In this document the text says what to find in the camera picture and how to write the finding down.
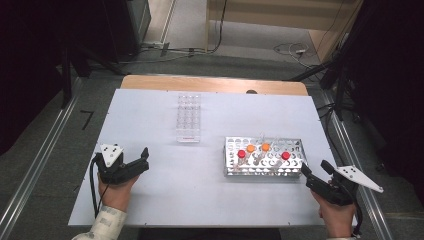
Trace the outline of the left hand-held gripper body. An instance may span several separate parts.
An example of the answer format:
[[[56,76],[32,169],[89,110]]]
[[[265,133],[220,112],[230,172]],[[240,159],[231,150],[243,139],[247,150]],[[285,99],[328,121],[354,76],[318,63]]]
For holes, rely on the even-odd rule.
[[[148,161],[141,159],[141,155],[139,159],[125,163],[123,150],[124,148],[117,144],[100,145],[100,151],[95,154],[94,161],[103,183],[120,185],[149,169]]]

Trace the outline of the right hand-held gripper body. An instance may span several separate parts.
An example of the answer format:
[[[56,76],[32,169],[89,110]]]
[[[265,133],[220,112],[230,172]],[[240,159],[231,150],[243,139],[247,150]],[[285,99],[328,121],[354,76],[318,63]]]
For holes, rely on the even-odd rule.
[[[334,167],[330,183],[313,173],[306,177],[306,186],[331,204],[346,206],[355,202],[359,186],[382,193],[384,189],[360,171],[356,166]]]

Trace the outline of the clear plastic test tube rack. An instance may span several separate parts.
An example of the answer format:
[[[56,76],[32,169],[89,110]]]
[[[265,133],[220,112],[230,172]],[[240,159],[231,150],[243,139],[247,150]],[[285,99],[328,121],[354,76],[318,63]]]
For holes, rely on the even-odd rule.
[[[201,139],[201,95],[180,93],[176,118],[176,140],[198,143]]]

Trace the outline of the metal test tube rack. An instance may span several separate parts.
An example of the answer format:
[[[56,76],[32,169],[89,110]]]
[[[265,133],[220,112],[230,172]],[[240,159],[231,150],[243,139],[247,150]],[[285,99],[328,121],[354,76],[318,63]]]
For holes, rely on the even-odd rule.
[[[258,159],[263,143],[270,144],[270,150],[262,160]],[[237,152],[252,144],[256,150],[242,166],[237,167]],[[281,153],[288,151],[290,158],[280,166]],[[307,163],[303,143],[296,138],[267,138],[232,136],[225,138],[224,173],[227,176],[282,176],[299,177],[301,166]]]

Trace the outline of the person's left hand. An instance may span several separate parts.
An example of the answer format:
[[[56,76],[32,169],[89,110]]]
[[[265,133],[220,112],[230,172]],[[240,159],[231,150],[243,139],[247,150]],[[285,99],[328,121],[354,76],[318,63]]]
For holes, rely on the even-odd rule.
[[[99,194],[102,197],[102,204],[126,212],[130,203],[131,190],[139,179],[138,176],[120,185],[107,185],[98,178]]]

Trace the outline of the person's right hand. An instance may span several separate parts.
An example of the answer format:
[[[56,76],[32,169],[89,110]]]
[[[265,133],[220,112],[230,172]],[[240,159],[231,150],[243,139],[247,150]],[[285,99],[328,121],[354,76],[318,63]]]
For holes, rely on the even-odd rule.
[[[353,204],[338,206],[331,204],[315,192],[311,192],[319,204],[318,214],[323,219],[328,237],[351,237],[352,222],[356,211]]]

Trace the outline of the black metal stand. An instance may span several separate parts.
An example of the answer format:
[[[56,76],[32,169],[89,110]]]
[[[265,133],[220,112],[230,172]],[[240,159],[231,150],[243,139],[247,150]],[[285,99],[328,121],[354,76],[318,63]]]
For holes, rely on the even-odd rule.
[[[293,82],[300,82],[318,72],[325,71],[324,76],[319,81],[319,85],[323,90],[329,90],[333,85],[336,85],[335,101],[330,109],[334,111],[340,121],[343,120],[343,110],[353,110],[352,107],[348,107],[343,103],[343,96],[347,87],[346,63],[349,49],[350,47],[348,44],[345,44],[340,50],[336,51],[335,55],[330,60],[291,78]]]
[[[63,92],[62,109],[70,103],[73,97],[71,67],[75,68],[78,76],[89,77],[91,74],[91,68],[88,65],[87,59],[94,60],[116,75],[126,76],[126,73],[124,73],[121,69],[114,66],[112,63],[102,58],[99,54],[93,52],[82,44],[64,43],[61,46],[61,78]]]

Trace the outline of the black curtain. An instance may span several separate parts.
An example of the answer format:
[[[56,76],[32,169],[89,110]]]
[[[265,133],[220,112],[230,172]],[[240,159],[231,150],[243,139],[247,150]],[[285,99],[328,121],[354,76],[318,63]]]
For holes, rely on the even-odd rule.
[[[61,90],[90,74],[76,27],[94,0],[0,0],[0,156]]]
[[[424,205],[424,0],[364,0],[348,75],[384,144],[377,155]]]

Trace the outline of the black cabinet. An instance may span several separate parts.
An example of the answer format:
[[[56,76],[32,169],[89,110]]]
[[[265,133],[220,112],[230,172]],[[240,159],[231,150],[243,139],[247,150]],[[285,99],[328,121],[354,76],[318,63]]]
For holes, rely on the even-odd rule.
[[[129,61],[139,54],[151,12],[148,0],[101,0],[112,38],[113,60]]]

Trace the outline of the light wooden shelf unit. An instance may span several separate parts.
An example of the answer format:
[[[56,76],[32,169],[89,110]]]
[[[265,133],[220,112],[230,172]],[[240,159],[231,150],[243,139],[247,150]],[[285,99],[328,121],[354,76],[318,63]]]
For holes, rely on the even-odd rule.
[[[229,22],[307,29],[321,62],[330,59],[336,46],[351,32],[364,0],[206,0],[205,42],[209,23]]]

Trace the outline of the metal floor rail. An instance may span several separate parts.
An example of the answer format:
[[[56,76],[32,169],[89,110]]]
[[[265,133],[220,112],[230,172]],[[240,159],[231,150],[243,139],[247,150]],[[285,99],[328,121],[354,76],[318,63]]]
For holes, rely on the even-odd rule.
[[[333,110],[324,117],[324,130],[334,151],[342,153],[338,157],[340,163],[356,166],[360,171],[365,172],[344,122],[337,118]],[[360,186],[358,192],[360,200],[364,205],[362,212],[369,217],[378,240],[394,240],[384,213],[374,194],[374,190]]]
[[[19,187],[12,195],[0,219],[0,240],[8,240],[21,212],[23,211],[42,171],[47,164],[59,137],[66,126],[69,117],[81,95],[85,79],[77,77],[71,90],[74,95],[69,102],[59,111],[52,127],[50,128],[43,144],[37,151],[28,171],[23,177]]]

